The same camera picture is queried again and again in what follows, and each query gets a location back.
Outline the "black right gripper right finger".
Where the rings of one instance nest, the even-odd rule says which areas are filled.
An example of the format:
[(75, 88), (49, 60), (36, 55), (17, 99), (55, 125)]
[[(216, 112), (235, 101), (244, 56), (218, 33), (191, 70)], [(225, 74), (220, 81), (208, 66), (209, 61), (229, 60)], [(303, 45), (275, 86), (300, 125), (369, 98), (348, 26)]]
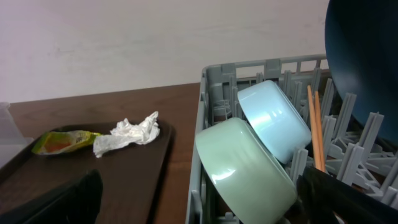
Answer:
[(310, 223), (397, 223), (396, 209), (314, 167), (298, 177), (297, 192)]

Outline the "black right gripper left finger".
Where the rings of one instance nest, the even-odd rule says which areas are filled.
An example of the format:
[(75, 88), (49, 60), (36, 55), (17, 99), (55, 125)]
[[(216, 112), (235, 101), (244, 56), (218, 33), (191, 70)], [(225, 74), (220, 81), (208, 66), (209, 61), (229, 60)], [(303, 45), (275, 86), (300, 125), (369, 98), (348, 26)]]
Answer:
[(1, 215), (1, 223), (95, 223), (103, 181), (98, 170), (70, 180)]

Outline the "wooden chopstick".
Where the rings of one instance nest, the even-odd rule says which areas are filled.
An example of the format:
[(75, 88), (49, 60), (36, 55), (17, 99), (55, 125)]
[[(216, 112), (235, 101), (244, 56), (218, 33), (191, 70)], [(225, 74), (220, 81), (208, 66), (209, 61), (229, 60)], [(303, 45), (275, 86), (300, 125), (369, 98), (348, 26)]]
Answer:
[(312, 134), (312, 146), (313, 146), (313, 159), (315, 167), (318, 170), (322, 170), (322, 162), (320, 157), (320, 149), (319, 149), (319, 140), (318, 140), (318, 132), (317, 132), (317, 123), (315, 120), (315, 107), (312, 96), (311, 86), (307, 86), (308, 93), (308, 111), (310, 114), (310, 125), (311, 125), (311, 134)]
[(324, 155), (324, 146), (323, 146), (323, 133), (322, 133), (322, 122), (320, 116), (320, 97), (318, 91), (315, 92), (315, 116), (317, 122), (317, 134), (318, 134), (318, 144), (319, 144), (319, 152), (320, 152), (320, 162), (321, 162), (321, 170), (325, 172), (325, 155)]

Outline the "mint green cup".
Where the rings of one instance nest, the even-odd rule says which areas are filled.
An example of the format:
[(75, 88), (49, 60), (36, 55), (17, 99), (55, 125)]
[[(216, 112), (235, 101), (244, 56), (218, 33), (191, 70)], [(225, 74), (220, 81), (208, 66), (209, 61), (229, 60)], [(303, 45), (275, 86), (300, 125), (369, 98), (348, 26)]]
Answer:
[(230, 118), (202, 130), (195, 145), (209, 179), (243, 223), (277, 223), (297, 191), (247, 122)]

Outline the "yellow green snack wrapper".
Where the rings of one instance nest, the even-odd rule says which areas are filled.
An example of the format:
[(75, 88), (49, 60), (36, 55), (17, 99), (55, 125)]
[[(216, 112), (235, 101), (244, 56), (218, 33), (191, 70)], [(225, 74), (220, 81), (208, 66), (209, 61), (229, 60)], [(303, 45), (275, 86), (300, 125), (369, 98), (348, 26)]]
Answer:
[(36, 155), (57, 155), (74, 152), (78, 149), (90, 146), (94, 143), (100, 133), (89, 131), (67, 131), (67, 132), (46, 132), (34, 145), (32, 152)]

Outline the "white napkin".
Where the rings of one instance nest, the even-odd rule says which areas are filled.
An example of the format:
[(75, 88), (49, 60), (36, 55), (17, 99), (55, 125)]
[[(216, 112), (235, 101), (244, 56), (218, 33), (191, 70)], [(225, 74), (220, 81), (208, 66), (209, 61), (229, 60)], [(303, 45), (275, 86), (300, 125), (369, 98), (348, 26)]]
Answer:
[(131, 124), (127, 118), (117, 123), (110, 134), (97, 136), (93, 143), (93, 152), (97, 158), (103, 154), (121, 149), (131, 143), (149, 144), (160, 134), (157, 123), (159, 112), (155, 111), (139, 124)]

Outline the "light blue bowl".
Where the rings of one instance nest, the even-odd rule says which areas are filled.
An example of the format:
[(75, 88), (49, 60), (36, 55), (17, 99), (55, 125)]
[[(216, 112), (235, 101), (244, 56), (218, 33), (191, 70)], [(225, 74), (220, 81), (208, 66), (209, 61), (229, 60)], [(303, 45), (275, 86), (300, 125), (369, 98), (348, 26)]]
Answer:
[(289, 163), (296, 148), (311, 143), (310, 129), (275, 82), (266, 80), (238, 91), (238, 101), (259, 139), (281, 163)]

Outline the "dark blue plate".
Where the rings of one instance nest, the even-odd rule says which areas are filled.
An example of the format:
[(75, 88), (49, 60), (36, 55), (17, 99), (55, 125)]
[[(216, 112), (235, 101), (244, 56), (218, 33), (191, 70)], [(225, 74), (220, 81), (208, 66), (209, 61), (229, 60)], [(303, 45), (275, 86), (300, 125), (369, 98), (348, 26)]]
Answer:
[(397, 143), (397, 0), (331, 0), (325, 48), (338, 93), (357, 96), (355, 119), (382, 114), (378, 136)]

